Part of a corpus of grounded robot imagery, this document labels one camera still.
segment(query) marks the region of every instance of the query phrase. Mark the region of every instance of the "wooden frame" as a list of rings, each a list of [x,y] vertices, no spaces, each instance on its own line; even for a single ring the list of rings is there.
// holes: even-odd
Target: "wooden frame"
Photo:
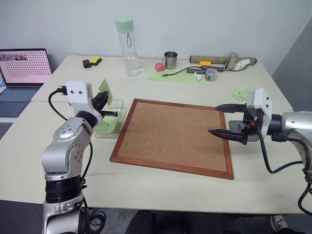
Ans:
[[[199,167],[193,167],[193,166],[185,166],[185,165],[180,165],[180,164],[146,160],[146,159],[140,159],[140,158],[134,158],[134,157],[118,156],[120,147],[123,143],[127,129],[131,122],[131,118],[133,116],[137,103],[139,102],[216,111],[213,107],[207,107],[207,106],[196,106],[196,105],[144,100],[144,99],[135,98],[130,108],[130,111],[128,113],[128,116],[126,118],[126,121],[124,123],[123,129],[117,140],[115,148],[112,152],[112,155],[110,158],[111,162],[126,163],[126,164],[146,166],[146,167],[152,167],[152,168],[160,168],[160,169],[186,172],[186,173],[192,173],[192,174],[198,174],[198,175],[204,175],[204,176],[213,176],[213,177],[224,178],[224,179],[234,179],[229,143],[227,140],[223,140],[223,150],[224,150],[226,171],[212,170],[208,168],[199,168]],[[221,128],[226,129],[224,113],[219,112],[219,114],[220,114]]]

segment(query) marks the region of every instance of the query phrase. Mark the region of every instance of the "white wall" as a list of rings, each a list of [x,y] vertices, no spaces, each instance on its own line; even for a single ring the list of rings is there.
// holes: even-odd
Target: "white wall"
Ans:
[[[270,74],[312,15],[311,0],[2,0],[0,48],[45,47],[53,68],[70,54],[120,56],[114,18],[134,18],[141,58],[254,56]]]

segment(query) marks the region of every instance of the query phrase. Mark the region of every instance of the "laptop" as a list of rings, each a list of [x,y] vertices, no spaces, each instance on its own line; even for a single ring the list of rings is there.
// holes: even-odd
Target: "laptop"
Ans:
[[[51,73],[45,49],[0,49],[0,117],[18,117]]]

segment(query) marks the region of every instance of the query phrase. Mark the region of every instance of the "white table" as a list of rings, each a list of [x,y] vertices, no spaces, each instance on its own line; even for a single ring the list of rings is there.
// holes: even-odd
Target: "white table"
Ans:
[[[241,75],[239,72],[224,73],[216,81],[200,85],[147,80],[147,72],[142,72],[138,77],[129,77],[123,74],[123,64],[120,64],[122,60],[119,58],[104,58],[102,64],[110,64],[111,71],[102,69],[96,76],[96,69],[100,70],[100,67],[80,69],[83,59],[85,57],[68,57],[0,141],[0,199],[43,202],[45,181],[41,154],[51,143],[56,128],[63,123],[49,107],[46,99],[51,91],[59,84],[65,84],[68,79],[89,81],[94,85],[94,93],[97,93],[95,87],[106,78],[114,98],[123,99],[127,104],[133,98],[209,106],[238,103],[231,97],[231,89],[262,86],[273,100],[274,113],[281,114],[291,110],[291,106],[261,63],[249,67]],[[81,72],[75,71],[75,61],[79,62],[77,69]],[[114,61],[119,61],[119,65],[114,66]],[[145,59],[143,67],[152,67],[155,62]],[[249,80],[250,85],[229,85],[235,83],[234,79],[242,83]],[[211,98],[214,85],[223,86],[224,89],[215,92],[216,97]],[[139,90],[149,92],[136,94],[135,91]],[[73,115],[72,108],[66,103],[66,97],[56,96],[55,100],[61,101],[54,105],[62,114],[66,117]],[[225,114],[225,117],[226,122],[242,120],[241,113]],[[299,160],[292,144],[271,142],[269,137],[265,142],[272,168]],[[247,146],[229,142],[234,180],[112,163],[109,157],[116,139],[92,137],[92,143],[94,156],[86,176],[88,187],[83,191],[89,206],[258,214],[300,213],[297,200],[306,187],[301,172],[302,165],[294,165],[275,175],[269,174],[263,162],[259,142],[250,142]],[[84,166],[88,156],[89,148],[84,153]],[[303,205],[312,206],[311,196],[306,197]]]

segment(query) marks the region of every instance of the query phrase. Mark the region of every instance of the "robotic arm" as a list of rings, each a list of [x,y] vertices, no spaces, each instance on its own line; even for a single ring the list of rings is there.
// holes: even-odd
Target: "robotic arm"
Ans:
[[[82,207],[85,173],[80,176],[83,152],[90,144],[94,126],[101,124],[105,115],[117,116],[118,113],[102,111],[108,92],[98,93],[93,98],[89,83],[68,81],[66,87],[57,90],[68,95],[76,116],[55,131],[52,143],[42,155],[46,180],[42,233],[88,234],[89,211]]]
[[[249,94],[246,104],[223,104],[215,109],[226,113],[243,112],[241,132],[233,133],[222,129],[209,130],[209,132],[223,139],[239,141],[244,145],[248,142],[248,136],[258,135],[265,165],[271,174],[288,166],[303,163],[302,171],[308,185],[299,198],[298,206],[303,212],[312,215],[301,205],[306,194],[308,192],[312,194],[312,112],[272,114],[271,100],[263,88]],[[296,147],[302,161],[291,162],[276,170],[271,170],[263,140],[266,135],[270,135],[273,141],[290,141]]]

